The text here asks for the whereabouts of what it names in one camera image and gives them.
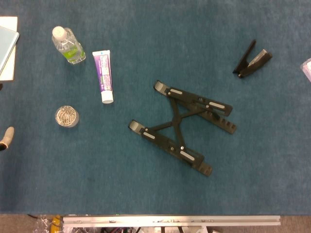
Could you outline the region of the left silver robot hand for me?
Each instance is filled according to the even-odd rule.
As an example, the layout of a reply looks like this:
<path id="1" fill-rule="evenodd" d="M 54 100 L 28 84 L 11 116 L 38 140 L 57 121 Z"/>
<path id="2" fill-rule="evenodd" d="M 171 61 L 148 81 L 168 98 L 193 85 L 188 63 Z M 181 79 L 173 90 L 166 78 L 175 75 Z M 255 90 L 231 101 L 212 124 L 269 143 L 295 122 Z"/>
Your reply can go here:
<path id="1" fill-rule="evenodd" d="M 6 150 L 10 146 L 10 144 L 12 143 L 13 137 L 14 137 L 14 132 L 15 132 L 15 129 L 12 126 L 10 126 L 6 130 L 3 139 L 0 140 L 1 151 Z"/>

